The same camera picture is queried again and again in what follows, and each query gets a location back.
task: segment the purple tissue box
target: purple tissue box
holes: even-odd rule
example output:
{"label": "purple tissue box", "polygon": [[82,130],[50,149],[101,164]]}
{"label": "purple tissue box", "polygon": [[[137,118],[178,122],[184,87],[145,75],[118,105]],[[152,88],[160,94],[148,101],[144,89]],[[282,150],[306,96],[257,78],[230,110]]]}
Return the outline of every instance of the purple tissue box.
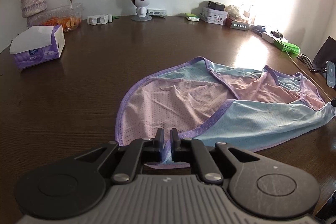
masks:
{"label": "purple tissue box", "polygon": [[65,45],[62,25],[32,26],[16,37],[9,52],[19,69],[59,58]]}

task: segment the dark brown tabletop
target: dark brown tabletop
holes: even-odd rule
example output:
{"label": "dark brown tabletop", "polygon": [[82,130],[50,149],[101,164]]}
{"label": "dark brown tabletop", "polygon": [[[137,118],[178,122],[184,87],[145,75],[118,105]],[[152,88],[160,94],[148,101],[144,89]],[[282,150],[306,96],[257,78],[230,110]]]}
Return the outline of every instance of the dark brown tabletop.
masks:
{"label": "dark brown tabletop", "polygon": [[[298,72],[285,52],[251,31],[189,22],[183,17],[149,22],[121,17],[96,26],[83,21],[65,39],[60,59],[23,71],[15,67],[9,47],[0,54],[1,224],[12,224],[21,217],[13,196],[18,177],[114,139],[119,104],[145,76],[196,56],[227,66],[261,70],[268,64],[285,74]],[[310,75],[330,97],[336,97],[321,75]],[[259,153],[317,179],[321,196],[315,213],[336,189],[335,119]],[[186,174],[189,170],[169,172]]]}

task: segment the light blue mesh fabric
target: light blue mesh fabric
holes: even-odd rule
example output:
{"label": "light blue mesh fabric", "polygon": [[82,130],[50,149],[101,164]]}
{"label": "light blue mesh fabric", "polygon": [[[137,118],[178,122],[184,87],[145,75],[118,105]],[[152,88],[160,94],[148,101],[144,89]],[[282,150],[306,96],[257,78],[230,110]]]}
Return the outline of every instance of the light blue mesh fabric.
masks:
{"label": "light blue mesh fabric", "polygon": [[279,84],[287,90],[300,91],[300,77],[295,78],[278,78]]}
{"label": "light blue mesh fabric", "polygon": [[236,100],[197,139],[208,146],[226,141],[240,148],[258,151],[325,125],[335,116],[335,110],[331,103],[315,111],[299,100],[291,104]]}
{"label": "light blue mesh fabric", "polygon": [[186,81],[205,81],[211,83],[219,83],[213,76],[209,74],[203,60],[184,68],[174,70],[169,73],[158,76],[157,78],[166,79],[183,79]]}
{"label": "light blue mesh fabric", "polygon": [[[231,68],[225,65],[216,64],[209,62],[210,68],[217,73],[228,74],[240,77],[252,77],[259,78],[261,76],[261,71],[245,68]],[[204,60],[198,61],[192,65],[186,66],[184,68],[165,73],[158,76],[157,78],[166,79],[183,79],[186,81],[206,81],[211,83],[219,83],[205,66]],[[279,84],[287,90],[300,91],[300,77],[295,78],[278,78]]]}

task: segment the pink mesh fabric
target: pink mesh fabric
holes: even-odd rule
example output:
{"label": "pink mesh fabric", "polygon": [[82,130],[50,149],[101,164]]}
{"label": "pink mesh fabric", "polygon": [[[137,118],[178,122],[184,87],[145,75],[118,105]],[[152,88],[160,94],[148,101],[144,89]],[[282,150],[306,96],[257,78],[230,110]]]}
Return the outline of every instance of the pink mesh fabric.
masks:
{"label": "pink mesh fabric", "polygon": [[122,117],[124,145],[137,138],[154,137],[158,128],[192,130],[204,123],[227,100],[227,87],[217,83],[152,80],[131,96]]}
{"label": "pink mesh fabric", "polygon": [[241,100],[289,104],[301,99],[314,110],[319,110],[325,105],[318,96],[316,87],[304,77],[301,82],[302,93],[277,85],[269,72],[263,72],[258,79],[232,75],[217,75],[217,77],[234,90]]}

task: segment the yellow cable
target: yellow cable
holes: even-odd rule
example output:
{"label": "yellow cable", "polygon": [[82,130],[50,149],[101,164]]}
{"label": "yellow cable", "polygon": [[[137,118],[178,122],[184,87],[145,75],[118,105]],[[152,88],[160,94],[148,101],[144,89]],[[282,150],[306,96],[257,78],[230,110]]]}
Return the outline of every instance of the yellow cable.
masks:
{"label": "yellow cable", "polygon": [[285,51],[286,51],[286,53],[288,54],[288,56],[289,56],[289,58],[292,60],[292,62],[294,63],[294,65],[305,75],[305,76],[307,76],[309,79],[310,79],[310,81],[312,81],[315,85],[317,85],[322,91],[323,91],[323,93],[325,94],[325,96],[330,100],[330,102],[331,102],[331,99],[330,99],[330,97],[328,96],[328,94],[322,89],[322,87],[313,79],[313,78],[311,78],[307,73],[305,73],[295,62],[294,62],[294,60],[292,59],[292,57],[289,55],[289,53],[287,52],[287,49],[286,49],[286,46],[282,43],[282,40],[281,40],[281,37],[280,37],[280,33],[279,33],[279,31],[278,31],[278,29],[277,29],[277,32],[278,32],[278,35],[279,35],[279,38],[280,38],[280,42],[281,42],[281,44],[283,45],[283,48],[285,49]]}

